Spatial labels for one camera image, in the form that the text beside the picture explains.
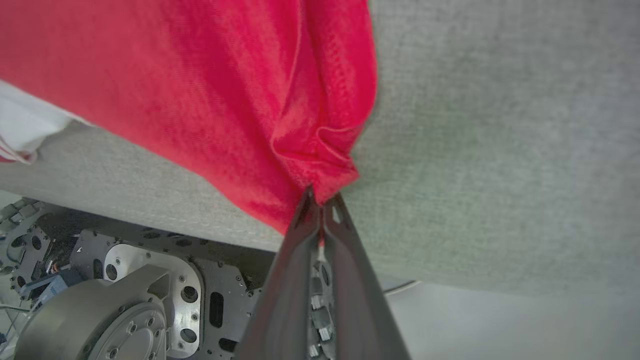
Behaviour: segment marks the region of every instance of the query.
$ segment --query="red cloth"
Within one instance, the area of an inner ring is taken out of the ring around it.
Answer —
[[[376,64],[361,0],[0,0],[0,78],[282,232],[358,177]]]

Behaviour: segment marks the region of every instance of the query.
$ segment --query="gray couch cushion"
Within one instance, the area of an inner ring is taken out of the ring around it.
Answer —
[[[640,3],[377,0],[380,87],[344,190],[376,269],[541,294],[640,286]],[[0,188],[275,250],[200,177],[100,129]]]

